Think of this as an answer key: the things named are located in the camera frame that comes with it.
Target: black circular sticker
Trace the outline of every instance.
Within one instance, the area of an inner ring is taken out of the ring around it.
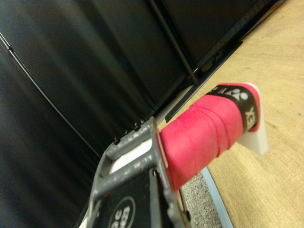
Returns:
[[[135,202],[131,196],[124,197],[111,214],[108,228],[130,228],[135,216]]]

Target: printed logo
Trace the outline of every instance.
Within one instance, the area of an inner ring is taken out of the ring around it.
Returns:
[[[215,87],[213,90],[211,90],[209,93],[217,90],[218,87]],[[217,91],[218,94],[225,94],[225,95],[229,95],[229,96],[232,96],[234,97],[235,99],[237,99],[238,101],[240,101],[240,98],[242,100],[247,100],[248,99],[248,94],[245,93],[245,92],[241,92],[240,89],[233,89],[233,90],[230,90],[228,89],[228,87],[225,87],[225,88],[222,88],[220,89],[219,91]]]
[[[246,115],[246,121],[247,121],[247,131],[253,127],[253,125],[255,125],[256,123],[256,116],[254,113],[254,108],[251,107],[249,112],[245,112]]]
[[[115,207],[108,228],[130,228],[135,216],[135,202],[131,196],[124,197]]]
[[[256,101],[248,89],[237,85],[218,85],[207,94],[228,98],[237,105],[242,116],[244,132],[257,124]]]

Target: white plastic tab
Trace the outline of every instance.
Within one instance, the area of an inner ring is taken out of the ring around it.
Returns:
[[[152,139],[147,139],[146,141],[139,144],[134,149],[130,150],[128,153],[121,156],[119,159],[114,161],[110,168],[109,174],[119,170],[126,164],[129,164],[130,162],[134,161],[136,158],[140,157],[144,153],[147,153],[152,147]]]
[[[268,142],[267,142],[267,133],[266,133],[266,125],[264,119],[264,110],[262,105],[262,97],[258,87],[252,83],[245,83],[257,91],[260,98],[260,108],[261,108],[261,116],[260,116],[260,126],[255,132],[246,132],[243,136],[238,140],[238,143],[247,147],[251,151],[255,152],[258,155],[264,155],[268,150]]]

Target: black fabric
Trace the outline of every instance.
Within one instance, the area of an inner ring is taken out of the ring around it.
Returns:
[[[0,227],[73,227],[98,162],[1,44]]]
[[[186,76],[144,1],[12,0],[0,7],[1,33],[100,154],[149,119]]]

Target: pink grip tape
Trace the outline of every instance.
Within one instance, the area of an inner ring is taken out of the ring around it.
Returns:
[[[249,90],[260,116],[259,96],[253,87],[238,83],[219,85],[227,86],[227,91],[229,86],[241,86]],[[250,131],[257,130],[258,126],[259,122]],[[229,149],[242,136],[243,127],[239,107],[232,100],[204,95],[163,128],[160,137],[174,189],[178,190],[215,157]]]

